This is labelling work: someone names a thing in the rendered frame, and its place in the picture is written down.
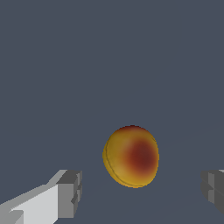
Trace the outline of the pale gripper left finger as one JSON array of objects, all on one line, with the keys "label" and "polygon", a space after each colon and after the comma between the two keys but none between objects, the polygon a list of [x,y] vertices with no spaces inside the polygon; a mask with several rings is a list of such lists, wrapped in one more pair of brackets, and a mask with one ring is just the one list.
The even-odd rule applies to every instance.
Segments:
[{"label": "pale gripper left finger", "polygon": [[82,195],[82,171],[59,170],[45,185],[0,205],[0,224],[54,224],[73,218]]}]

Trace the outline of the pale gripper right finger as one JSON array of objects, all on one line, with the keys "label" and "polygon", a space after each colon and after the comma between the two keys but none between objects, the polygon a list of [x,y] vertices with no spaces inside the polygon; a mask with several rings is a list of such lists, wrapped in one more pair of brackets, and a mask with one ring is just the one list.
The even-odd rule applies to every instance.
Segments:
[{"label": "pale gripper right finger", "polygon": [[224,214],[224,170],[202,171],[200,178],[203,196]]}]

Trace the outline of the yellow and red peach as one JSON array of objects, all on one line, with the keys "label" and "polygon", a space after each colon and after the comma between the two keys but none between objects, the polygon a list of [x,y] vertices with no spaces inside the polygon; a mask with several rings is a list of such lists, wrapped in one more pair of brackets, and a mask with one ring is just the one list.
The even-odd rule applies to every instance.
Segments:
[{"label": "yellow and red peach", "polygon": [[103,163],[119,184],[131,188],[147,186],[158,171],[158,145],[144,128],[130,125],[116,130],[106,142]]}]

